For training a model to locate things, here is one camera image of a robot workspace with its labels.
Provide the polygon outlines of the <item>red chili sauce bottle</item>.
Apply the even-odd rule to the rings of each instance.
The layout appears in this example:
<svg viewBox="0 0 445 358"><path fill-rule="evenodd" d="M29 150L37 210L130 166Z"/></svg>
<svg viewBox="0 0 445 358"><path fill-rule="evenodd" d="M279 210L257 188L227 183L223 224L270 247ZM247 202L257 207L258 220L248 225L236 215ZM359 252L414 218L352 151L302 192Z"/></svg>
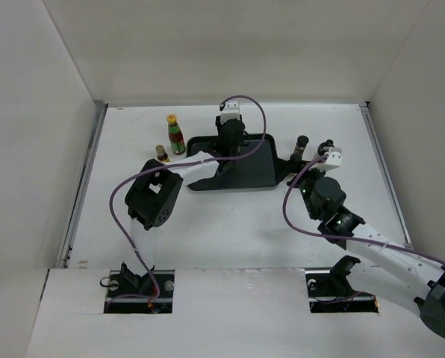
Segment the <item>red chili sauce bottle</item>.
<svg viewBox="0 0 445 358"><path fill-rule="evenodd" d="M172 152L177 155L182 155L186 151L186 145L175 114L171 113L167 116L167 125Z"/></svg>

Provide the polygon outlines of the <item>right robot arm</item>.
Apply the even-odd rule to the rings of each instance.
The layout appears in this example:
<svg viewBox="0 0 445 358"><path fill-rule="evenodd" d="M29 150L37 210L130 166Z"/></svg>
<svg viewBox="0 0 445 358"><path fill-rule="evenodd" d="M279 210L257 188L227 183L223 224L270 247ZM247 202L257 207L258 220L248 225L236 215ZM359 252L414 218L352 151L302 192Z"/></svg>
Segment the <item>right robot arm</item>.
<svg viewBox="0 0 445 358"><path fill-rule="evenodd" d="M384 298L418 316L445 339L445 260L397 244L347 209L345 192L322 168L328 158L304 163L287 189L300 191L309 217L320 223L317 232L297 227L284 208L286 224L347 252L330 271L335 293L353 290Z"/></svg>

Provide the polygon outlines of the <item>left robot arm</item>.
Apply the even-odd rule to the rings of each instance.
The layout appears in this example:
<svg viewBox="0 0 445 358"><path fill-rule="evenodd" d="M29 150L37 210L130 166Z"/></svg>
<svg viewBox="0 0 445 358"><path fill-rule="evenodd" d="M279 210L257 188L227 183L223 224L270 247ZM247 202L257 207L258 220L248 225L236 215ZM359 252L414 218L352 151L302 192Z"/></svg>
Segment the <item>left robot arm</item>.
<svg viewBox="0 0 445 358"><path fill-rule="evenodd" d="M149 231L160 227L169 219L183 186L215 178L234 163L233 160L216 161L215 158L239 156L245 129L240 114L218 116L217 138L211 145L211 150L199 151L192 157L179 161L180 164L194 161L195 166L164 169L144 175L132 184L126 194L125 203L131 219L130 237L140 256L134 260L125 260L132 271L125 280L125 288L134 297L143 297L151 289L151 278L141 263L143 261L149 269L155 267L156 235Z"/></svg>

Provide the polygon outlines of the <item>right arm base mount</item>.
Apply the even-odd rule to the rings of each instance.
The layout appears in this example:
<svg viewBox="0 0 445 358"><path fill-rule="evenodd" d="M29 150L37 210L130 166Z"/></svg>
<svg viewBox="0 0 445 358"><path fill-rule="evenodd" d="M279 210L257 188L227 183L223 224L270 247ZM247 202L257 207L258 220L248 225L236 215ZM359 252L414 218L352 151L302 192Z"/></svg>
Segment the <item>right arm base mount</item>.
<svg viewBox="0 0 445 358"><path fill-rule="evenodd" d="M361 261L345 256L331 268L311 268L305 271L309 309L311 313L378 313L374 295L355 291L347 277Z"/></svg>

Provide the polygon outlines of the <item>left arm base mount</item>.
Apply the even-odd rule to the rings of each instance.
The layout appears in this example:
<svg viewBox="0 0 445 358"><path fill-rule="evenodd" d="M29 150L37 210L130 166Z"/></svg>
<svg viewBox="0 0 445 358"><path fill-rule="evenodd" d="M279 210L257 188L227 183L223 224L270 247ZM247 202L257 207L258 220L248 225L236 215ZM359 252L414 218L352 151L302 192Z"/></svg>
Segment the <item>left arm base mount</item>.
<svg viewBox="0 0 445 358"><path fill-rule="evenodd" d="M175 290L174 271L152 269L160 294L148 273L134 274L126 264L119 271L111 271L99 284L106 289L106 314L170 314Z"/></svg>

